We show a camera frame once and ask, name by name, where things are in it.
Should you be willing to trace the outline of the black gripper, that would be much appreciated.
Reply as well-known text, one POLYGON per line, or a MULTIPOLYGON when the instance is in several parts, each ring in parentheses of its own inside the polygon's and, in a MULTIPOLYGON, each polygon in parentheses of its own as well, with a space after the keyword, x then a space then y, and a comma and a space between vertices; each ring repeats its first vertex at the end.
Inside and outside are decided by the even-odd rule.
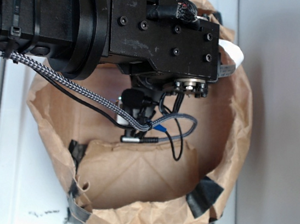
POLYGON ((219 45, 236 68, 244 60, 239 46, 219 39, 219 25, 200 19, 189 0, 100 1, 92 65, 115 64, 134 87, 205 97, 218 79, 219 45))

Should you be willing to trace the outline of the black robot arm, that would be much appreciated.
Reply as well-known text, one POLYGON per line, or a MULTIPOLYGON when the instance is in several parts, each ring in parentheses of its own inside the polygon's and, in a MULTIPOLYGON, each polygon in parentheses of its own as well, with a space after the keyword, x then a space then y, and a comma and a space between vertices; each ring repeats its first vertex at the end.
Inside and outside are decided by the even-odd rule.
POLYGON ((133 86, 207 95, 244 59, 189 0, 0 0, 0 50, 47 58, 68 79, 114 64, 133 86))

